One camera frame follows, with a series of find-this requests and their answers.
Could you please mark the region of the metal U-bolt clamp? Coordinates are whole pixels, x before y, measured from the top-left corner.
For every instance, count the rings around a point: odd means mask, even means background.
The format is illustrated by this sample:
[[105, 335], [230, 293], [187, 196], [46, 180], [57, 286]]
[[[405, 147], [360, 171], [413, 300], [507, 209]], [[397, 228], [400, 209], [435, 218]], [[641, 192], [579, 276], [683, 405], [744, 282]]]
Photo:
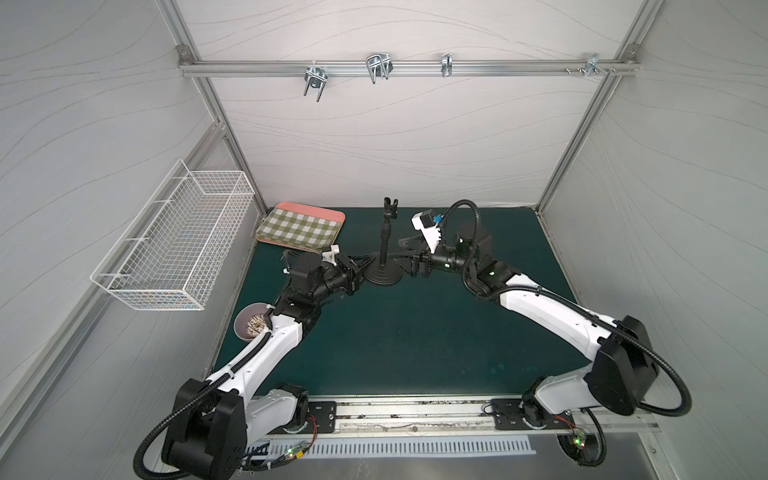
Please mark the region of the metal U-bolt clamp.
[[310, 90], [315, 90], [315, 101], [319, 102], [328, 82], [328, 75], [325, 70], [318, 66], [308, 67], [305, 71], [304, 81], [303, 95], [307, 96]]

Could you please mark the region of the metal corner bracket bolts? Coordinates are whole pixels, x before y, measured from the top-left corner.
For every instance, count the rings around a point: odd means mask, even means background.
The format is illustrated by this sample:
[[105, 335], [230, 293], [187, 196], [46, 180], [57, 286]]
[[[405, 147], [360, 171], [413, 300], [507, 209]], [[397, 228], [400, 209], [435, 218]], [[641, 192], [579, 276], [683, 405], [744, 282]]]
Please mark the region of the metal corner bracket bolts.
[[570, 76], [579, 76], [582, 78], [587, 78], [590, 76], [608, 77], [608, 76], [616, 75], [618, 73], [618, 70], [613, 67], [602, 66], [600, 64], [599, 55], [592, 54], [590, 57], [587, 58], [587, 60], [582, 66], [576, 69], [565, 68], [564, 72]]

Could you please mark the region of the small metal bracket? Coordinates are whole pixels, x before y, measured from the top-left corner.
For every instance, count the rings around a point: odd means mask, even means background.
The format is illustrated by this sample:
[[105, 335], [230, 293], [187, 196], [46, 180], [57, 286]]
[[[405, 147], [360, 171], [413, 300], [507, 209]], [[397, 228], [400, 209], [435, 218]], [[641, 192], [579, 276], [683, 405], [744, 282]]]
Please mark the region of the small metal bracket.
[[453, 71], [453, 57], [450, 53], [445, 53], [441, 57], [441, 75], [443, 78], [448, 78], [452, 75]]

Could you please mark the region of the horizontal aluminium top rail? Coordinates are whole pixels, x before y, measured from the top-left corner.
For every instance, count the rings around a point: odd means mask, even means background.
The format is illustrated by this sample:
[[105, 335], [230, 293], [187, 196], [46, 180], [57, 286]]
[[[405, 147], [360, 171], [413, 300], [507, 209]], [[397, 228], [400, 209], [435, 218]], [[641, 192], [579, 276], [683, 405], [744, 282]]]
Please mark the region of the horizontal aluminium top rail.
[[[576, 69], [587, 59], [575, 60], [461, 60], [453, 57], [450, 77], [522, 77], [570, 76], [565, 68]], [[441, 58], [430, 60], [392, 60], [390, 77], [443, 78]], [[616, 75], [634, 75], [638, 62], [600, 59], [604, 67], [618, 70]], [[179, 67], [185, 77], [202, 78], [301, 78], [308, 67], [318, 66], [330, 78], [367, 77], [364, 60], [316, 61], [198, 61]]]

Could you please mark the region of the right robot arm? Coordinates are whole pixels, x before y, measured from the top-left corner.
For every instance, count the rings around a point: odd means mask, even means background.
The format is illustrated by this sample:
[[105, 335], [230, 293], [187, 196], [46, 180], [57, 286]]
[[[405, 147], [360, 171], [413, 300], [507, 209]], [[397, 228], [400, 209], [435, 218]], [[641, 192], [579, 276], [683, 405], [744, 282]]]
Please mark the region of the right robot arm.
[[433, 268], [460, 274], [477, 299], [520, 314], [575, 348], [587, 365], [536, 380], [522, 395], [519, 409], [534, 429], [572, 410], [603, 407], [630, 416], [643, 410], [681, 417], [693, 406], [692, 394], [671, 364], [656, 353], [644, 324], [598, 314], [543, 287], [524, 273], [494, 259], [473, 236], [453, 246], [443, 235], [444, 218], [416, 213], [411, 224], [418, 246], [409, 250], [411, 271]]

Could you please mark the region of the black round stand base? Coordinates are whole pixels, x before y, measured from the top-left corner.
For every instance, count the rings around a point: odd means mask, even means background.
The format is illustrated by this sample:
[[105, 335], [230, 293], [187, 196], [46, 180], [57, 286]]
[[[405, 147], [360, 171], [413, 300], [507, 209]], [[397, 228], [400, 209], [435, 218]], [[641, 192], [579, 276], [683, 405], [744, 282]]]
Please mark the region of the black round stand base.
[[384, 266], [374, 262], [363, 272], [364, 279], [378, 286], [392, 286], [402, 280], [403, 269], [395, 263], [387, 263]]

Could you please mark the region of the metal double hook clamp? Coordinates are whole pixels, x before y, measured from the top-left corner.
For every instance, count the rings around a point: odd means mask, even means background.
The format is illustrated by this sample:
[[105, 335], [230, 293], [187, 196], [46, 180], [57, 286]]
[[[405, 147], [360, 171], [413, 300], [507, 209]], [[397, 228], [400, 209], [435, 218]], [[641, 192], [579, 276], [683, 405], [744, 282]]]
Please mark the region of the metal double hook clamp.
[[365, 65], [373, 84], [376, 84], [379, 78], [388, 80], [393, 71], [392, 58], [389, 53], [370, 55], [366, 58]]

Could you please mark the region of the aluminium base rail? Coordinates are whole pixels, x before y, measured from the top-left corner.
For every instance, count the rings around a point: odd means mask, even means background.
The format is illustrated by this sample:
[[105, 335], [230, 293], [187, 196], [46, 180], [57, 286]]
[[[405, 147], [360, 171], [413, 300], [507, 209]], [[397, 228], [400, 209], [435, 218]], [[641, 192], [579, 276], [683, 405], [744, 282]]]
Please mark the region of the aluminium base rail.
[[[357, 437], [427, 437], [427, 436], [500, 436], [504, 434], [557, 435], [570, 433], [569, 424], [596, 433], [594, 422], [580, 411], [561, 415], [546, 427], [531, 429], [513, 418], [512, 430], [498, 430], [491, 402], [494, 399], [519, 401], [512, 394], [486, 395], [311, 395], [310, 402], [336, 403], [334, 431], [329, 438]], [[605, 434], [661, 433], [653, 414], [637, 412], [620, 416], [604, 408], [592, 409]]]

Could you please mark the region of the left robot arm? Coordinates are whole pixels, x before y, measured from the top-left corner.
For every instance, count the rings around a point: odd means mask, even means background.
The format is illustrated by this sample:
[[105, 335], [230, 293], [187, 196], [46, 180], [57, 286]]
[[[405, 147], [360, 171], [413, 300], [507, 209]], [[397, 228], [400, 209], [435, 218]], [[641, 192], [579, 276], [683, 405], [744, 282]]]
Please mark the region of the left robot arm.
[[301, 429], [307, 392], [289, 384], [255, 396], [280, 361], [311, 332], [322, 304], [353, 295], [363, 267], [333, 251], [304, 252], [287, 262], [286, 284], [262, 315], [262, 329], [229, 363], [178, 390], [172, 412], [140, 442], [133, 470], [141, 479], [229, 479], [255, 467], [246, 449], [277, 428]]

